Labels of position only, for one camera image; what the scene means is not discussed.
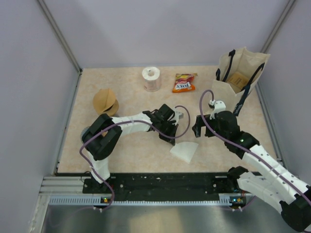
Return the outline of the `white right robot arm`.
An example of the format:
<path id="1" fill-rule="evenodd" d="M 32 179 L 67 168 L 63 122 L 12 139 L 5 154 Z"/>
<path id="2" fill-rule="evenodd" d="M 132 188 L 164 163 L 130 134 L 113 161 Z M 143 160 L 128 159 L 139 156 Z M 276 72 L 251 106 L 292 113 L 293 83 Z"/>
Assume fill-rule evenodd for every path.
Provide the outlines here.
<path id="1" fill-rule="evenodd" d="M 229 111 L 215 115 L 198 115 L 192 130 L 201 136 L 216 136 L 242 161 L 261 174 L 258 177 L 243 167 L 231 168 L 227 187 L 232 192 L 247 191 L 276 209 L 283 220 L 297 232 L 311 231 L 311 186 L 293 175 L 275 160 L 250 133 L 240 129 L 236 117 Z"/>

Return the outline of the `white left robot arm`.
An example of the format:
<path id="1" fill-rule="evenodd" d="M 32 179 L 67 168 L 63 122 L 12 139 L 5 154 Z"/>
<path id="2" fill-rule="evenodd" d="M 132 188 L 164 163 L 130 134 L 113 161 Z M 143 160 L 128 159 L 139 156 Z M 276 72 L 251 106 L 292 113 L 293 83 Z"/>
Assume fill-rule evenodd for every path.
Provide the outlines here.
<path id="1" fill-rule="evenodd" d="M 110 188 L 108 157 L 122 136 L 138 132 L 157 131 L 159 138 L 175 145 L 178 121 L 183 113 L 163 104 L 159 109 L 143 111 L 137 115 L 110 117 L 101 114 L 81 134 L 81 141 L 87 150 L 91 164 L 93 186 L 99 192 Z"/>

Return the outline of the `brown paper coffee filter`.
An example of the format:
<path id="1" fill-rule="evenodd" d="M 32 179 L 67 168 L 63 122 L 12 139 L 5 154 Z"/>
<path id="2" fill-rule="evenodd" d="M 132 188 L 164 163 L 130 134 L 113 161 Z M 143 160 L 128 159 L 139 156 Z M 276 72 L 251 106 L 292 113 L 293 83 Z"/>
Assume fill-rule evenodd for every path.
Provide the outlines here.
<path id="1" fill-rule="evenodd" d="M 109 110 L 115 103 L 116 96 L 112 89 L 100 89 L 93 97 L 93 107 L 98 114 Z"/>

